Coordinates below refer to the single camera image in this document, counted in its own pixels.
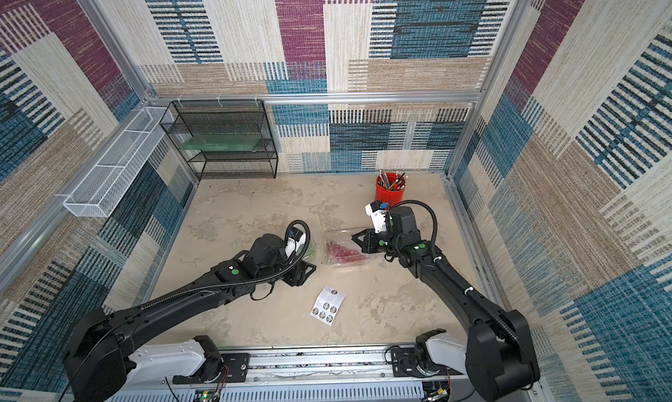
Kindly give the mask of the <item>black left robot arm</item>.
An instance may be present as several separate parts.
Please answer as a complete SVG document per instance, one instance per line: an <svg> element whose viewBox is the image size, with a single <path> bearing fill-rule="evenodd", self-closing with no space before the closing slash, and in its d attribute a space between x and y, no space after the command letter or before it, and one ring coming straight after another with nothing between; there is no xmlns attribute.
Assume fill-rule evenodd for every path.
<svg viewBox="0 0 672 402"><path fill-rule="evenodd" d="M153 338L198 314L252 295L260 284L275 285L304 260L311 241L308 224L289 223L283 237L265 234L248 250L220 262L199 278L170 293L129 309L106 313L98 307L73 325L63 367L68 390L77 401L103 401L121 390L137 368L131 354Z"/></svg>

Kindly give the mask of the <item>clear box of green grapes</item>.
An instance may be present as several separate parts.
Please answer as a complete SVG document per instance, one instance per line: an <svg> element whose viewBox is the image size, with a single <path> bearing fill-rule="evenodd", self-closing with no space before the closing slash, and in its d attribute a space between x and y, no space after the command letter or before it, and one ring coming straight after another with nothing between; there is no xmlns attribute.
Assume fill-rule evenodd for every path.
<svg viewBox="0 0 672 402"><path fill-rule="evenodd" d="M306 260L308 262L312 262L315 258L315 255L316 255L315 244L311 243L307 246L306 253L304 254L303 260Z"/></svg>

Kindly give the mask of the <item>pencils in red cup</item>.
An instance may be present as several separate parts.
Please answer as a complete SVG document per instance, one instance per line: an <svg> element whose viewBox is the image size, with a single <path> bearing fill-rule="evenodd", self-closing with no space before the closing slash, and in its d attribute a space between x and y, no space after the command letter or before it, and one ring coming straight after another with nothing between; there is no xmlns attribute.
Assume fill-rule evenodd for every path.
<svg viewBox="0 0 672 402"><path fill-rule="evenodd" d="M405 187L406 181L406 173L399 174L399 172L392 173L380 170L377 185L384 190L397 192Z"/></svg>

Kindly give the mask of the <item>clear box of red grapes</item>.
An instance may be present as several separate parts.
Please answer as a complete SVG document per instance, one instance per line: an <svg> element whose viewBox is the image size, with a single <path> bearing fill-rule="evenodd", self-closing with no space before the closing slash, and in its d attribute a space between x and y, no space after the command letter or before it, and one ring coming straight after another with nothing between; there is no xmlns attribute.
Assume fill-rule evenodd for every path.
<svg viewBox="0 0 672 402"><path fill-rule="evenodd" d="M369 263L373 254L367 254L353 241L353 235L362 228L328 230L325 234L325 263L331 267L350 267Z"/></svg>

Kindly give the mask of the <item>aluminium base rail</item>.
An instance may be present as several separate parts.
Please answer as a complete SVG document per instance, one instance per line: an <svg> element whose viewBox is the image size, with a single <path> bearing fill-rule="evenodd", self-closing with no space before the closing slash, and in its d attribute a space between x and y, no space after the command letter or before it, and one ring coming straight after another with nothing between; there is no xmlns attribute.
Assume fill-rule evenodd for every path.
<svg viewBox="0 0 672 402"><path fill-rule="evenodd" d="M479 401L467 375L411 371L411 345L245 349L220 383L159 379L119 391L115 401Z"/></svg>

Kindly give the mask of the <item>green mat on shelf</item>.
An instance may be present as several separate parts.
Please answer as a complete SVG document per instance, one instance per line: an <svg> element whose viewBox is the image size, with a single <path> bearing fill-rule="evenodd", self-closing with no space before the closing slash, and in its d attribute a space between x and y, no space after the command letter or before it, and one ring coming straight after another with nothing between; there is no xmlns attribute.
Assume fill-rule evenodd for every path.
<svg viewBox="0 0 672 402"><path fill-rule="evenodd" d="M261 140L259 134L202 134L192 136L178 148L200 152L246 152L254 150Z"/></svg>

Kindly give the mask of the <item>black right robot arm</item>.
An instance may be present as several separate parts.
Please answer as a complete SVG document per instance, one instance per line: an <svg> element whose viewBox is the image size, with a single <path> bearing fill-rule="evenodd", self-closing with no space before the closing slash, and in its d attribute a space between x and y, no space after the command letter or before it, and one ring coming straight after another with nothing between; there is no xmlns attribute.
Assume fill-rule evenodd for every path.
<svg viewBox="0 0 672 402"><path fill-rule="evenodd" d="M489 300L451 265L436 244L439 223L433 211L432 235L422 237L412 210L415 205L430 208L415 200L395 205L371 202L365 211L372 227L351 239L365 254L381 253L388 262L399 262L434 291L456 316L467 339L456 340L442 328L423 333L411 351L394 351L391 363L397 374L428 379L454 370L467 376L486 401L531 389L541 372L528 321L519 311L507 311Z"/></svg>

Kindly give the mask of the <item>red pencil cup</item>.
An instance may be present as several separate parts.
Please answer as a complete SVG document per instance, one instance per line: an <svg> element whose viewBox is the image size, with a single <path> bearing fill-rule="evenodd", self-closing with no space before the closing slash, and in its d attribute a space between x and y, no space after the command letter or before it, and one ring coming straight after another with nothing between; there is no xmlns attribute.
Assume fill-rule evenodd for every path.
<svg viewBox="0 0 672 402"><path fill-rule="evenodd" d="M402 201L404 197L405 187L401 191L397 192L384 190L383 188L377 185L377 179L376 179L376 196L374 197L376 201L387 202L389 206L396 205Z"/></svg>

